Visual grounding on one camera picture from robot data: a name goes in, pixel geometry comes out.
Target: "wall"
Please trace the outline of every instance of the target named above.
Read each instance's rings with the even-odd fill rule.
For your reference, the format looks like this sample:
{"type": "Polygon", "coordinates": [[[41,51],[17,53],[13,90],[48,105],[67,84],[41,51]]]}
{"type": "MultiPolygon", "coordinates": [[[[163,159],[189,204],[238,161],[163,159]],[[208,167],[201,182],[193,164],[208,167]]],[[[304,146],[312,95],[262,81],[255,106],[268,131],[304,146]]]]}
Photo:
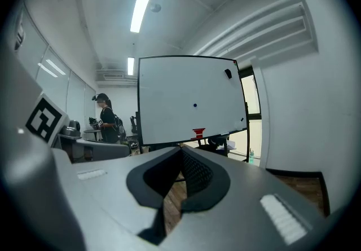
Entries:
{"type": "MultiPolygon", "coordinates": [[[[114,113],[122,119],[127,135],[132,135],[130,117],[135,117],[138,110],[138,94],[136,87],[101,87],[97,94],[105,93],[112,101],[114,113]]],[[[96,109],[96,117],[100,117],[100,108],[96,109]]]]}
{"type": "Polygon", "coordinates": [[[55,52],[96,89],[95,59],[81,29],[76,0],[25,0],[25,5],[55,52]]]}
{"type": "Polygon", "coordinates": [[[192,35],[182,50],[182,54],[193,55],[210,40],[229,27],[277,0],[233,0],[224,5],[192,35]]]}
{"type": "Polygon", "coordinates": [[[360,37],[344,0],[306,3],[318,52],[259,62],[270,116],[266,167],[321,171],[335,211],[350,198],[360,169],[360,37]]]}

